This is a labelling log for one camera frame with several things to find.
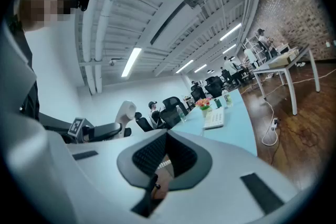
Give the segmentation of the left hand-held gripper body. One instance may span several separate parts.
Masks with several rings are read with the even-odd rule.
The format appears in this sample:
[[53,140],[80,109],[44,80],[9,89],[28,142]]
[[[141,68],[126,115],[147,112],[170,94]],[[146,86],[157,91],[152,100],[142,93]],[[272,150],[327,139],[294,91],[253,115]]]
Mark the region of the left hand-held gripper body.
[[122,131],[122,124],[110,123],[93,126],[85,118],[74,118],[72,123],[39,114],[40,123],[46,130],[61,135],[65,143],[90,143],[110,140]]

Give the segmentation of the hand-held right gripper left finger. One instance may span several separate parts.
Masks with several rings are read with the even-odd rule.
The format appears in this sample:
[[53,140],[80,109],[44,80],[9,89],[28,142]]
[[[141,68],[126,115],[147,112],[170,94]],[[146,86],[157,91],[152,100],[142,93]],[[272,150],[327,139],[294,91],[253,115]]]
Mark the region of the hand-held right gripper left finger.
[[153,208],[151,201],[165,144],[162,130],[68,145],[82,174],[75,178],[79,223],[167,223],[164,203]]

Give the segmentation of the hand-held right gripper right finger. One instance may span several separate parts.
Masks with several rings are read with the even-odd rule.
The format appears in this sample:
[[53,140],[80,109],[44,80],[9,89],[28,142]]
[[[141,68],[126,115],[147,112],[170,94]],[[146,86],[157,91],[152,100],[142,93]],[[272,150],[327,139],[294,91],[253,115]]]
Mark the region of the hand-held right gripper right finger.
[[[179,133],[205,148],[213,164],[194,188],[172,191],[157,207],[158,223],[282,223],[300,202],[299,190],[252,153],[202,136]],[[283,202],[266,214],[243,180],[256,174]]]

